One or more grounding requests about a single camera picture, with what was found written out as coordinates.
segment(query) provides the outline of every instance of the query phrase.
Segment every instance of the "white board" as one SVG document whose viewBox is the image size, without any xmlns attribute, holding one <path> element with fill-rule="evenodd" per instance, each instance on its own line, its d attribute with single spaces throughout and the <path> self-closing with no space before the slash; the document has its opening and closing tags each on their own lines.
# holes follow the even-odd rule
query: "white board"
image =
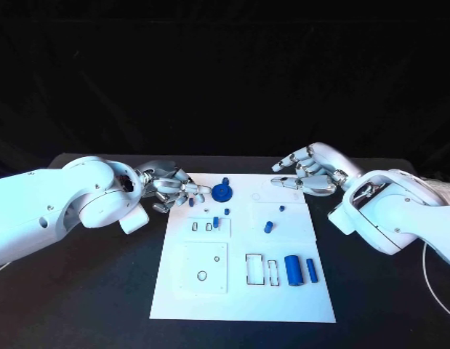
<svg viewBox="0 0 450 349">
<path fill-rule="evenodd" d="M 228 177 L 233 198 L 228 202 L 218 203 L 208 196 L 205 203 L 195 202 L 194 207 L 185 204 L 171 211 L 150 318 L 335 322 L 303 194 L 274 187 L 270 179 L 276 175 L 191 176 L 198 184 L 209 187 L 221 183 L 222 177 Z M 286 207 L 283 212 L 279 210 L 280 205 Z M 220 217 L 217 230 L 192 231 L 194 221 L 198 226 L 202 222 L 205 227 L 214 217 Z M 273 221 L 274 228 L 266 234 L 269 220 Z M 227 265 L 211 263 L 214 257 L 220 257 L 222 261 L 222 255 L 218 256 L 221 246 L 225 246 L 221 250 L 225 250 Z M 263 256 L 264 285 L 247 284 L 247 254 Z M 305 279 L 305 284 L 297 287 L 287 284 L 284 257 L 292 254 L 299 256 Z M 310 283 L 307 258 L 313 259 L 318 283 Z M 277 262 L 279 286 L 271 286 L 270 283 L 269 260 Z M 198 279 L 199 266 L 209 270 L 207 277 L 215 276 L 212 279 Z M 215 270 L 214 267 L 218 266 L 225 269 Z"/>
</svg>

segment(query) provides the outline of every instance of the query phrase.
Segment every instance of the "robotic hand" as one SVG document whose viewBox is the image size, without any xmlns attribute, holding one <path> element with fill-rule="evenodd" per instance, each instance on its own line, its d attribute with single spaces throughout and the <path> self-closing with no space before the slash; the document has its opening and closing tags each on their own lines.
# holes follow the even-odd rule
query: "robotic hand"
<svg viewBox="0 0 450 349">
<path fill-rule="evenodd" d="M 140 199 L 158 196 L 153 209 L 168 212 L 191 194 L 204 201 L 211 188 L 194 183 L 172 161 L 150 161 L 136 169 L 97 156 L 62 169 L 39 169 L 0 179 L 0 265 L 34 253 L 87 228 L 119 221 L 130 234 L 148 222 Z"/>
<path fill-rule="evenodd" d="M 328 196 L 341 186 L 345 195 L 329 220 L 345 234 L 354 231 L 377 250 L 395 254 L 421 238 L 450 264 L 450 205 L 410 173 L 365 172 L 325 143 L 295 151 L 274 166 L 295 165 L 299 178 L 276 177 L 271 184 Z"/>
</svg>

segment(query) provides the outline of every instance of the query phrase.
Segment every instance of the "blue object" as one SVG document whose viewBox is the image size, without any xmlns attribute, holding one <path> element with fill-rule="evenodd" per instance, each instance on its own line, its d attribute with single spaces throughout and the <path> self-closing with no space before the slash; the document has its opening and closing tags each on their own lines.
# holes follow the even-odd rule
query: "blue object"
<svg viewBox="0 0 450 349">
<path fill-rule="evenodd" d="M 211 196 L 217 202 L 227 202 L 233 198 L 233 189 L 227 177 L 222 179 L 222 183 L 214 186 Z"/>
<path fill-rule="evenodd" d="M 267 233 L 267 234 L 270 234 L 270 232 L 271 232 L 271 228 L 274 227 L 274 223 L 273 222 L 267 222 L 267 225 L 264 226 L 264 232 Z"/>
<path fill-rule="evenodd" d="M 290 286 L 303 285 L 299 256 L 286 256 L 284 263 L 286 263 L 287 281 Z"/>
<path fill-rule="evenodd" d="M 309 274 L 310 274 L 310 281 L 318 282 L 318 274 L 316 274 L 316 268 L 313 266 L 313 260 L 309 258 L 306 260 L 306 267 L 309 268 Z"/>
</svg>

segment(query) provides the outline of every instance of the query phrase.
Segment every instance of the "circular hole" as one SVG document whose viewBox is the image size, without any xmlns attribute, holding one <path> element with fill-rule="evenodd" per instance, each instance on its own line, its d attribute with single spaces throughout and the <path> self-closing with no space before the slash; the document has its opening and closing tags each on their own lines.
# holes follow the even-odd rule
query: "circular hole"
<svg viewBox="0 0 450 349">
<path fill-rule="evenodd" d="M 48 220 L 45 218 L 39 219 L 39 225 L 41 225 L 42 228 L 48 227 Z"/>
<path fill-rule="evenodd" d="M 207 279 L 207 272 L 204 270 L 198 272 L 197 279 L 199 281 L 204 281 Z"/>
</svg>

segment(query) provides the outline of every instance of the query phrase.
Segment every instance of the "black curtain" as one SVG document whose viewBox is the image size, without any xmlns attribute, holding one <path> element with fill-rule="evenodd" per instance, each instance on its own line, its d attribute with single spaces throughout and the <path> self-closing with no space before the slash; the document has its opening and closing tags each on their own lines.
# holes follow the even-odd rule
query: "black curtain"
<svg viewBox="0 0 450 349">
<path fill-rule="evenodd" d="M 261 1 L 0 1 L 0 176 L 60 153 L 286 156 L 450 179 L 450 19 Z"/>
</svg>

